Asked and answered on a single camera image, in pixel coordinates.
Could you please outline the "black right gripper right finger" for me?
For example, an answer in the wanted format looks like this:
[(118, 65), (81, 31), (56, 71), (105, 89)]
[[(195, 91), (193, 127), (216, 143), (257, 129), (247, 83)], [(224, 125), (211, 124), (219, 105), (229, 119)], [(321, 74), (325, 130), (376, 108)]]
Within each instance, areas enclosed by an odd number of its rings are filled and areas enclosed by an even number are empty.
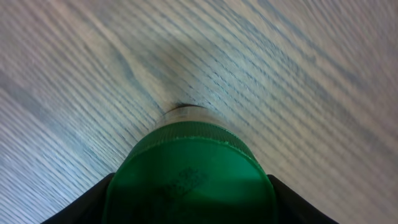
[(274, 175), (268, 175), (276, 198), (278, 224), (338, 224)]

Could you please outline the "green lid jar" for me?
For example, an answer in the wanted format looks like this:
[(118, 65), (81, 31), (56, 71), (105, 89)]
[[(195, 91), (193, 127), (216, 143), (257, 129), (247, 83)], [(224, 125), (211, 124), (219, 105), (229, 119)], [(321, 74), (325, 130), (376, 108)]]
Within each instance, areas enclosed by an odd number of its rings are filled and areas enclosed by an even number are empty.
[(215, 113), (182, 106), (132, 149), (106, 193), (103, 223), (277, 223), (273, 186)]

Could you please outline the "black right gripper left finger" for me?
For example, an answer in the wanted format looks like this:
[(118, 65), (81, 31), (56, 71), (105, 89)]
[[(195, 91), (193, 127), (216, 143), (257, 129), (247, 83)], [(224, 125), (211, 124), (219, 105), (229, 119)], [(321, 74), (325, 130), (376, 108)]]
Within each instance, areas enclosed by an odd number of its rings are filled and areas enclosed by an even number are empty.
[(114, 173), (108, 174), (82, 196), (42, 222), (42, 224), (101, 223), (106, 191), (113, 177)]

